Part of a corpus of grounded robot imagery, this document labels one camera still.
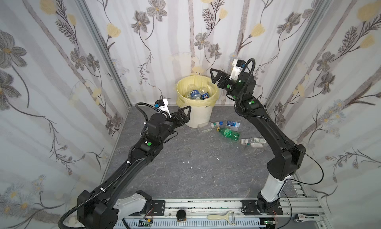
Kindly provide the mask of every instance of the wall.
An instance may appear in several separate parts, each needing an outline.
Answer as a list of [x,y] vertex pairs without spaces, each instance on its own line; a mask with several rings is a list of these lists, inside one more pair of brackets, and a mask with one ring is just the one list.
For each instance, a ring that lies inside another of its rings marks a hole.
[[86,0],[131,101],[171,104],[183,77],[251,57],[265,102],[319,1]]
[[0,30],[0,225],[53,228],[100,183],[128,108],[74,0],[0,0]]
[[[269,107],[324,169],[307,193],[335,229],[379,228],[381,0],[334,0]],[[304,158],[302,181],[319,167]]]

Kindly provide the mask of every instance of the robotic arm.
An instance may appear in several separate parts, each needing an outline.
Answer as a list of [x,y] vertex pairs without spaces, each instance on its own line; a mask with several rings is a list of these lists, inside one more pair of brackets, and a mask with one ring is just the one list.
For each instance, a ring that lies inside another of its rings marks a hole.
[[[244,72],[247,65],[253,66],[249,73]],[[302,144],[296,145],[279,127],[270,119],[264,106],[254,98],[253,90],[256,81],[253,77],[255,67],[254,59],[247,63],[243,60],[233,62],[233,71],[229,76],[223,71],[211,69],[212,82],[218,82],[219,88],[225,89],[228,95],[235,99],[234,109],[239,116],[245,117],[253,124],[271,147],[275,157],[267,163],[269,176],[264,188],[258,193],[256,209],[259,214],[266,215],[279,203],[279,193],[287,179],[299,169],[303,155],[306,151]],[[169,114],[166,107],[168,102],[156,101],[155,107],[150,106],[159,113],[155,113],[148,120],[145,117],[145,127],[139,141],[131,147],[128,159],[101,185],[92,192],[84,190],[77,199],[77,206],[66,212],[58,222],[61,229],[73,229],[64,225],[64,220],[78,210],[78,221],[89,229],[111,229],[117,221],[139,212],[146,215],[152,209],[152,198],[138,191],[129,198],[119,199],[123,189],[131,182],[145,166],[147,166],[163,149],[163,144],[174,129],[183,126],[189,121],[191,107],[184,107],[175,113]]]

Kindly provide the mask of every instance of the plastic bottle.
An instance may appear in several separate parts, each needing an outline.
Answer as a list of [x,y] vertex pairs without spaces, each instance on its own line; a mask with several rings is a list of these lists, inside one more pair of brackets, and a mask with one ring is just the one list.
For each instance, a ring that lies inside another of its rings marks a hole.
[[196,99],[196,100],[200,100],[201,99],[201,94],[198,91],[196,85],[194,85],[194,84],[188,85],[188,95],[187,95],[187,97],[188,98],[192,98],[192,99]]
[[252,137],[250,139],[241,139],[241,145],[262,148],[266,144],[267,144],[267,141],[262,137]]
[[231,129],[232,131],[237,131],[237,132],[242,132],[242,123],[239,122],[233,122],[233,121],[220,121],[219,122],[220,126],[225,126],[226,128]]
[[208,88],[207,87],[202,87],[200,89],[200,94],[201,94],[201,99],[202,100],[208,98],[209,97]]
[[219,131],[221,135],[223,135],[226,138],[230,138],[234,141],[238,141],[239,133],[237,131],[232,131],[229,128],[221,128],[221,127],[217,127],[217,131]]
[[208,122],[204,127],[197,127],[197,130],[203,134],[212,131],[212,129],[216,127],[219,127],[219,122]]

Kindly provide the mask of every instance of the blue bottle label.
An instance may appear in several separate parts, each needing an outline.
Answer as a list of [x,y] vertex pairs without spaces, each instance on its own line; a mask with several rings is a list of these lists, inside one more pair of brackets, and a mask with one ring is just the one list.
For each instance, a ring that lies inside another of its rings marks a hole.
[[208,93],[204,93],[201,95],[201,99],[206,99],[209,97],[209,94]]
[[197,89],[194,89],[190,92],[190,97],[193,98],[194,95],[200,94],[200,92]]
[[232,126],[232,127],[239,127],[240,123],[239,122],[232,122],[232,121],[227,121],[226,125]]

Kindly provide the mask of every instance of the white trash can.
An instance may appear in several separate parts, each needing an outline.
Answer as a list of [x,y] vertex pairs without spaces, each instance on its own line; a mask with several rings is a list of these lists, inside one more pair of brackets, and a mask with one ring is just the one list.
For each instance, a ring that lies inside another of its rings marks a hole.
[[[207,87],[209,98],[205,100],[194,100],[187,98],[188,86],[194,84],[197,88]],[[191,75],[181,79],[176,85],[177,101],[179,107],[191,106],[190,120],[187,126],[197,128],[198,125],[206,124],[210,120],[212,109],[219,98],[219,88],[212,83],[212,79],[202,75]]]

